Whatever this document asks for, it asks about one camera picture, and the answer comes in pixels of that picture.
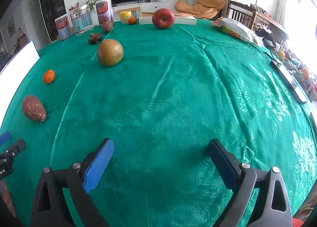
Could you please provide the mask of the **far small tangerine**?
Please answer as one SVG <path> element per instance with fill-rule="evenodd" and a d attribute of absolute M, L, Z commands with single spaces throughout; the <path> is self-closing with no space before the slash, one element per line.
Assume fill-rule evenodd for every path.
<path fill-rule="evenodd" d="M 130 17 L 130 18 L 128 19 L 128 24 L 130 24 L 130 25 L 137 24 L 137 18 L 135 18 L 135 17 Z"/>

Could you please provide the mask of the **clear plastic jar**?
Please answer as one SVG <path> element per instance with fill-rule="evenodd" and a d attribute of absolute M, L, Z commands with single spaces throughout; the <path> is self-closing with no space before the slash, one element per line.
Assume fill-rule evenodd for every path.
<path fill-rule="evenodd" d="M 69 13 L 74 33 L 77 36 L 80 36 L 83 33 L 94 28 L 92 14 L 89 6 L 82 5 L 78 8 L 70 10 Z"/>

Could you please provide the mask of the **green satin tablecloth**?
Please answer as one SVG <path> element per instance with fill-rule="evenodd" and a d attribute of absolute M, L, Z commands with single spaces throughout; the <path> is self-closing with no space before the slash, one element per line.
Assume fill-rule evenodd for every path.
<path fill-rule="evenodd" d="M 299 209 L 316 181 L 311 105 L 296 102 L 269 50 L 207 21 L 167 30 L 116 22 L 108 38 L 124 57 L 104 67 L 88 38 L 40 50 L 3 120 L 2 132 L 26 142 L 5 179 L 23 224 L 42 169 L 70 167 L 105 138 L 115 153 L 90 194 L 111 226 L 212 226 L 232 196 L 206 154 L 213 138 L 252 167 L 280 168 Z M 44 122 L 24 116 L 28 95 Z"/>

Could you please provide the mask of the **snack bag on table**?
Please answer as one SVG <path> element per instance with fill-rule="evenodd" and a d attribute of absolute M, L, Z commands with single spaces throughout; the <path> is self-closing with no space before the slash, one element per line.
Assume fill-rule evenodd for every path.
<path fill-rule="evenodd" d="M 252 43 L 259 47 L 264 47 L 263 39 L 258 37 L 253 30 L 249 29 L 237 20 L 221 17 L 212 21 L 211 26 L 214 26 L 220 31 L 245 42 Z"/>

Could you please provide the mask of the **dark dried mangosteen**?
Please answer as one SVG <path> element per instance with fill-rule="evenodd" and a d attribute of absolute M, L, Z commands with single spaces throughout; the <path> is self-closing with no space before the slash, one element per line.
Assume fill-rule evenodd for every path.
<path fill-rule="evenodd" d="M 89 44 L 98 44 L 102 40 L 102 34 L 101 33 L 91 33 L 89 36 Z"/>

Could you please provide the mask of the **orange lounge chair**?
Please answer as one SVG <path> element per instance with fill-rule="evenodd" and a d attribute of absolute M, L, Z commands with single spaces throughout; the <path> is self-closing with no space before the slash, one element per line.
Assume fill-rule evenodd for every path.
<path fill-rule="evenodd" d="M 179 13 L 191 14 L 197 19 L 211 20 L 215 18 L 225 6 L 225 0 L 198 0 L 198 3 L 194 6 L 182 0 L 178 0 L 174 8 Z"/>

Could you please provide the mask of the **white tv cabinet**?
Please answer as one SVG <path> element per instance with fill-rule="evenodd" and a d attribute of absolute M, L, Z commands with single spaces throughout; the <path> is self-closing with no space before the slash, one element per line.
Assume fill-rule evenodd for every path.
<path fill-rule="evenodd" d="M 129 5 L 114 6 L 113 10 L 113 20 L 120 21 L 120 13 L 122 11 L 131 11 L 132 17 L 139 18 L 141 13 L 154 13 L 160 8 L 171 9 L 170 2 L 145 2 Z"/>

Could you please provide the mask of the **right orange-label tin can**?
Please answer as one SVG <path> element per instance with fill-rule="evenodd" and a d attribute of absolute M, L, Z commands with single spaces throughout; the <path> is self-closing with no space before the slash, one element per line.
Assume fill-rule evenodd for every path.
<path fill-rule="evenodd" d="M 96 1 L 96 12 L 97 12 L 97 18 L 100 25 L 102 25 L 104 22 L 113 21 L 112 16 L 112 0 L 100 0 Z"/>

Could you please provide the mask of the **brown sweet potato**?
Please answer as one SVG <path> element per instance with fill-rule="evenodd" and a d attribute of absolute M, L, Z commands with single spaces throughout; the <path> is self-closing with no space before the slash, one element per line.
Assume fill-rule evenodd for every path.
<path fill-rule="evenodd" d="M 104 33 L 110 33 L 113 30 L 113 22 L 112 21 L 105 21 L 101 25 L 102 31 Z"/>
<path fill-rule="evenodd" d="M 34 95 L 28 95 L 24 98 L 22 112 L 25 117 L 32 121 L 44 122 L 46 120 L 46 110 Z"/>

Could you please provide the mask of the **orange-label tin can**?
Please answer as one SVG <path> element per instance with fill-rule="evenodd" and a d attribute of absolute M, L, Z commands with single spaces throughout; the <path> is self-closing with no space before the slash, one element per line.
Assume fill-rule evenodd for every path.
<path fill-rule="evenodd" d="M 97 12 L 97 18 L 100 25 L 102 25 L 104 22 L 113 21 L 112 16 L 112 0 L 100 0 L 96 1 L 96 12 Z"/>
<path fill-rule="evenodd" d="M 67 14 L 62 15 L 55 19 L 55 26 L 57 28 L 60 40 L 65 40 L 72 35 L 71 27 L 69 24 L 69 18 Z"/>

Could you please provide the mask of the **large yellow-green pomelo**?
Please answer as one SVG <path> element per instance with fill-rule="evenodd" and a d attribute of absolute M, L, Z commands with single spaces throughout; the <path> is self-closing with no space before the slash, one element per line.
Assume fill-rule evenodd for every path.
<path fill-rule="evenodd" d="M 122 45 L 114 39 L 105 39 L 100 43 L 97 49 L 98 61 L 107 67 L 111 67 L 119 63 L 124 56 Z"/>

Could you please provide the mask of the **left orange-label tin can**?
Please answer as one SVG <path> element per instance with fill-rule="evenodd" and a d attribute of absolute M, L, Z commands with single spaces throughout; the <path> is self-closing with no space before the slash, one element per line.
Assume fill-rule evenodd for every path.
<path fill-rule="evenodd" d="M 71 27 L 69 24 L 69 18 L 67 14 L 62 15 L 55 19 L 55 26 L 57 28 L 60 40 L 65 40 L 72 35 Z"/>

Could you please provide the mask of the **yellow lidded cup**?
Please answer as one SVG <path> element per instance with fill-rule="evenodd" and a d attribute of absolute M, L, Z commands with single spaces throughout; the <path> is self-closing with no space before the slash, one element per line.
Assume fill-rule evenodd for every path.
<path fill-rule="evenodd" d="M 122 11 L 119 13 L 119 15 L 120 15 L 120 22 L 122 22 L 122 24 L 128 24 L 128 20 L 132 17 L 132 12 Z"/>

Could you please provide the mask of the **red apple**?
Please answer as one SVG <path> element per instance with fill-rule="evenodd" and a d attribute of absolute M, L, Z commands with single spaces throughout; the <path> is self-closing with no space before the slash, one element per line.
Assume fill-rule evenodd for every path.
<path fill-rule="evenodd" d="M 159 29 L 169 29 L 175 22 L 175 14 L 170 9 L 158 9 L 152 16 L 152 23 Z"/>

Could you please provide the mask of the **flat white book box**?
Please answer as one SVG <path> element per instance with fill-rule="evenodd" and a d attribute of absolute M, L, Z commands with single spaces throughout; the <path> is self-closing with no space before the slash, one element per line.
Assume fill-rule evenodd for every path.
<path fill-rule="evenodd" d="M 140 13 L 139 25 L 152 24 L 153 15 L 154 13 L 144 13 L 144 12 Z M 190 14 L 175 13 L 175 24 L 196 26 L 197 19 Z"/>

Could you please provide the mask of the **wooden chair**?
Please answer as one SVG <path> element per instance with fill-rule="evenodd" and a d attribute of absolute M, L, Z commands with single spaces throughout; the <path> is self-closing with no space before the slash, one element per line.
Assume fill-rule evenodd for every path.
<path fill-rule="evenodd" d="M 227 18 L 234 19 L 252 30 L 256 16 L 256 9 L 236 1 L 228 0 Z"/>

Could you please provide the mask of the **small orange tangerine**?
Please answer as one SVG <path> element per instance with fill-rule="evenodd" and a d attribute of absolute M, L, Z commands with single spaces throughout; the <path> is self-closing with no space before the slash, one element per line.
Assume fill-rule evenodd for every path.
<path fill-rule="evenodd" d="M 55 72 L 50 69 L 43 74 L 42 80 L 46 84 L 51 84 L 55 80 Z"/>

